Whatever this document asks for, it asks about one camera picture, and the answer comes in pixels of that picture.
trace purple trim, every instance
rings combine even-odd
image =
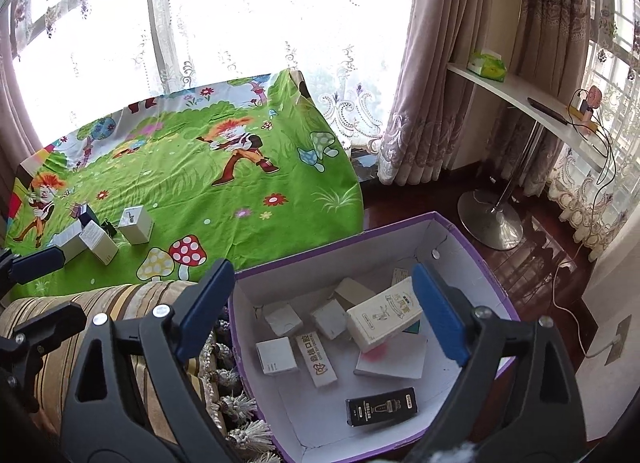
[[[244,279],[246,277],[252,277],[252,275],[257,275],[258,273],[264,273],[265,271],[269,271],[270,269],[282,268],[283,266],[287,266],[292,263],[297,263],[305,259],[310,259],[312,257],[316,257],[317,255],[322,255],[323,253],[332,252],[333,250],[337,250],[343,247],[353,245],[360,241],[364,241],[364,239],[370,239],[371,237],[382,236],[383,234],[387,234],[389,232],[394,232],[396,230],[400,230],[405,227],[410,227],[412,225],[415,225],[416,223],[420,223],[426,220],[437,221],[437,223],[444,226],[444,228],[446,228],[449,232],[451,232],[453,237],[457,239],[457,241],[462,245],[462,247],[474,260],[478,268],[480,268],[480,271],[482,271],[482,274],[485,276],[487,281],[489,281],[489,284],[491,284],[491,287],[494,289],[494,292],[498,296],[500,303],[502,303],[505,310],[507,310],[509,317],[511,317],[511,319],[513,320],[520,320],[520,317],[518,316],[518,313],[513,307],[511,300],[509,299],[505,291],[502,289],[502,286],[500,286],[500,283],[495,278],[494,273],[491,271],[489,266],[484,262],[484,259],[482,259],[478,251],[474,248],[474,246],[469,242],[469,240],[466,239],[466,237],[462,234],[462,232],[460,232],[460,230],[452,222],[450,222],[449,220],[447,220],[437,212],[427,212],[426,214],[421,214],[419,216],[406,219],[404,221],[399,221],[397,223],[392,223],[384,227],[369,230],[369,231],[357,234],[356,236],[346,237],[345,239],[341,239],[340,241],[329,243],[328,245],[324,245],[322,247],[318,247],[312,250],[307,250],[306,252],[296,253],[295,255],[290,255],[289,257],[283,257],[282,259],[277,259],[275,261],[271,261],[263,265],[258,265],[258,266],[254,266],[253,268],[243,269],[236,274],[236,280],[239,281],[240,279]],[[239,357],[236,358],[236,363],[238,365],[238,373],[240,375],[240,379],[242,380],[242,385],[244,386],[245,391],[250,396],[254,396],[254,393],[252,393],[252,390],[251,390],[251,386],[249,385],[249,380],[247,379],[246,373],[244,372],[244,364],[242,364],[242,353],[240,350],[240,343],[238,342],[238,335],[236,333],[236,328],[235,328],[236,321],[234,319],[233,294],[231,294],[231,298],[229,299],[228,308],[229,308],[229,322],[231,324],[231,339],[234,345],[234,350],[236,350],[236,352],[239,354]],[[500,376],[507,369],[507,367],[510,366],[511,362],[513,362],[513,360],[505,364],[504,367],[500,371],[498,371],[496,378]],[[266,421],[264,414],[260,410],[260,405],[258,405],[257,407],[258,408],[256,411],[256,416]],[[390,450],[402,447],[404,445],[408,445],[409,443],[412,443],[417,439],[420,439],[426,432],[427,428],[428,427],[425,427],[424,430],[421,430],[420,432],[417,432],[396,443],[392,443],[390,445],[386,445],[384,447],[371,450],[364,454],[359,454],[357,456],[353,456],[347,459],[342,459],[334,463],[354,463],[356,461],[378,456]],[[276,439],[275,436],[273,436],[273,444],[278,448],[278,450],[280,451],[280,453],[282,454],[283,458],[287,463],[296,463],[296,461],[289,454],[287,454],[287,452],[282,448],[280,443],[278,443],[278,440]]]

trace wall outlet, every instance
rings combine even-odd
[[[620,324],[618,324],[616,335],[620,335],[620,341],[612,345],[611,351],[609,351],[609,356],[607,357],[607,361],[604,363],[605,365],[615,362],[622,355],[622,350],[625,347],[626,336],[629,333],[629,326],[631,326],[631,315],[623,318],[620,321]]]

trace striped cushion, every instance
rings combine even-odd
[[[76,302],[84,311],[87,327],[94,315],[107,313],[112,320],[138,318],[146,315],[158,304],[171,304],[190,284],[188,281],[161,281],[147,284],[122,284],[92,291],[65,295],[63,297],[31,297],[18,299],[0,315],[0,335],[11,337],[18,324],[47,311],[63,302]],[[34,394],[57,433],[60,433],[62,410],[66,398],[69,378],[76,363],[84,331],[65,340],[60,348],[43,357],[44,367],[37,374]],[[158,397],[151,383],[143,357],[132,357],[134,373],[138,381],[140,395],[155,433],[175,442]],[[207,411],[215,424],[226,435],[225,422],[216,402],[220,399],[218,389],[210,382],[208,371],[214,367],[204,367],[199,359],[191,359],[187,366],[187,375],[200,399],[205,402]]]

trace white table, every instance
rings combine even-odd
[[[465,192],[458,200],[460,220],[473,237],[495,250],[510,250],[521,241],[523,230],[520,217],[509,204],[509,198],[519,176],[532,161],[544,129],[554,133],[598,172],[604,168],[605,158],[572,125],[564,125],[530,106],[528,97],[563,117],[570,118],[566,105],[521,77],[508,73],[504,82],[497,82],[476,75],[467,70],[466,65],[449,63],[447,69],[475,83],[474,89],[480,86],[491,91],[534,120],[527,144],[520,153],[507,187],[500,197],[486,190],[474,190]]]

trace bolt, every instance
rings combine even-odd
[[[543,328],[553,328],[554,320],[549,316],[543,315],[538,319],[538,324]]]
[[[169,315],[169,312],[171,311],[171,308],[168,307],[166,304],[158,304],[155,308],[154,308],[154,317],[158,317],[158,318],[162,318],[162,317],[166,317],[167,315]]]
[[[491,311],[491,308],[487,308],[486,306],[478,306],[474,308],[474,315],[478,318],[490,318],[494,312]]]
[[[94,316],[94,324],[96,326],[102,326],[105,322],[107,322],[108,318],[109,317],[107,317],[106,313],[98,313]]]

